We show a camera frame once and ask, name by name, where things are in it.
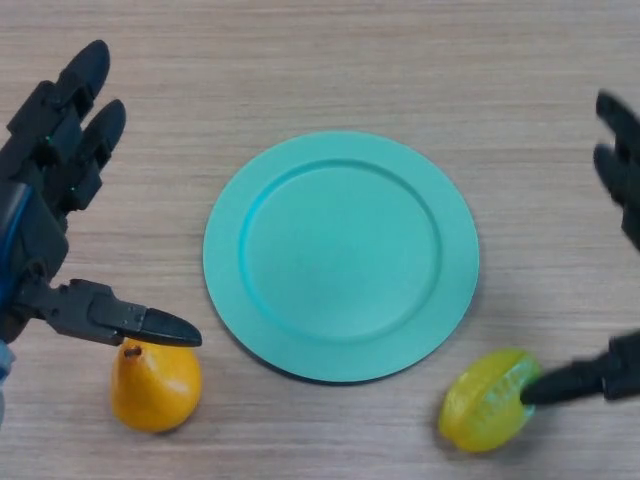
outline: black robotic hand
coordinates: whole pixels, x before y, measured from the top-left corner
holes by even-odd
[[[611,93],[601,91],[596,113],[615,135],[615,145],[597,145],[594,164],[613,201],[622,208],[622,230],[640,250],[640,122]],[[551,405],[602,394],[619,400],[640,394],[640,331],[611,339],[596,358],[550,371],[528,385],[521,400]]]
[[[55,83],[41,82],[7,126],[11,137],[0,150],[0,347],[15,340],[31,318],[45,320],[58,333],[111,345],[125,337],[202,343],[187,321],[120,301],[106,285],[72,280],[50,287],[69,248],[67,216],[91,203],[124,130],[119,100],[82,130],[109,64],[107,45],[91,43]]]

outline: teal plate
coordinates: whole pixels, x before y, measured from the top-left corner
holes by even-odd
[[[233,177],[203,263],[220,318],[250,352],[351,383],[409,367],[455,330],[477,284],[478,237],[460,192],[418,152],[321,132]]]

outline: robotic hand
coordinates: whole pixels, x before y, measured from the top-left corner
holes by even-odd
[[[71,280],[50,286],[69,250],[67,216],[91,203],[124,130],[119,100],[84,131],[81,126],[109,64],[107,45],[91,43],[55,83],[41,82],[7,126],[11,137],[0,150],[0,387],[14,359],[7,345],[31,318],[60,334],[109,345],[125,337],[202,344],[200,332],[187,321],[118,300],[107,285]],[[0,422],[3,407],[0,389]]]
[[[596,171],[613,201],[622,207],[622,230],[640,250],[640,122],[608,92],[600,92],[596,113],[615,135],[614,148],[598,145]],[[619,400],[640,394],[640,331],[610,340],[608,351],[550,371],[528,385],[521,401],[551,405],[602,394]]]

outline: wooden table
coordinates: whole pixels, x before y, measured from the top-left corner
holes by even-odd
[[[205,392],[171,435],[112,417],[114,350],[33,321],[13,344],[0,478],[638,478],[638,401],[540,414],[495,454],[434,434],[443,392],[515,345],[551,367],[640,327],[640,259],[591,164],[597,90],[640,108],[637,0],[4,0],[0,117],[95,38],[112,69],[100,105],[128,126],[104,188],[70,219],[59,275],[108,282],[202,329]],[[428,155],[465,193],[481,286],[428,360],[366,386],[279,376],[240,351],[205,291],[201,242],[229,178],[301,133],[367,130]]]

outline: yellow pear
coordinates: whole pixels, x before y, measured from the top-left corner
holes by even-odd
[[[148,433],[174,429],[193,413],[202,392],[195,352],[126,339],[111,374],[113,414]]]

